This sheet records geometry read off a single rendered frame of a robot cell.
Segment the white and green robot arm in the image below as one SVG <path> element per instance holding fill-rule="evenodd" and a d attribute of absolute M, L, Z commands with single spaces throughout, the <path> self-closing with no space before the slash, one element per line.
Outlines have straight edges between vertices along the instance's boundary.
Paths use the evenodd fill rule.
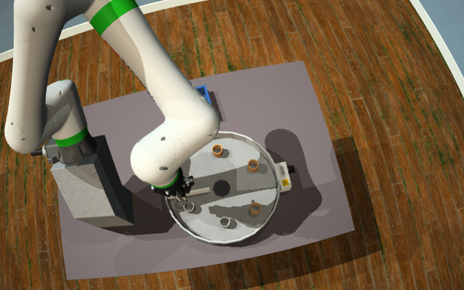
<path fill-rule="evenodd" d="M 6 141 L 18 153 L 48 157 L 49 164 L 74 165 L 95 152 L 75 83 L 65 79 L 47 86 L 63 27 L 80 14 L 165 116 L 133 147 L 131 167 L 139 179 L 169 195 L 182 183 L 181 166 L 217 136 L 220 118 L 175 64 L 135 0 L 14 0 Z"/>

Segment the blue open crate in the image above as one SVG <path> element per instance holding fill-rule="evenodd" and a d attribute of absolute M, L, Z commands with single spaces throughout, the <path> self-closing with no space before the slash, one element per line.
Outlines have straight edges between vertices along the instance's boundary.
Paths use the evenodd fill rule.
<path fill-rule="evenodd" d="M 198 86 L 196 89 L 208 100 L 208 102 L 211 104 L 206 85 Z"/>

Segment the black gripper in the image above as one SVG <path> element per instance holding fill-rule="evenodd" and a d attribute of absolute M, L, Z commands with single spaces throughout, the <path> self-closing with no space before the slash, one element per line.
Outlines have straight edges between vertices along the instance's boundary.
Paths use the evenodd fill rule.
<path fill-rule="evenodd" d="M 183 185 L 185 185 L 185 187 L 183 187 Z M 174 192 L 172 193 L 169 193 L 169 195 L 165 194 L 165 193 L 161 193 L 159 191 L 157 191 L 154 187 L 152 187 L 152 192 L 155 192 L 155 193 L 158 193 L 158 194 L 161 194 L 163 196 L 166 196 L 166 197 L 170 197 L 170 195 L 174 196 L 178 201 L 181 201 L 181 197 L 183 197 L 184 200 L 187 200 L 186 199 L 186 194 L 185 193 L 190 193 L 190 190 L 191 190 L 191 187 L 194 185 L 194 179 L 193 179 L 193 176 L 189 176 L 187 178 L 183 177 L 183 182 L 181 184 L 181 186 L 179 186 L 178 189 L 176 189 Z M 175 193 L 176 192 L 176 193 Z M 181 196 L 180 196 L 181 194 Z"/>

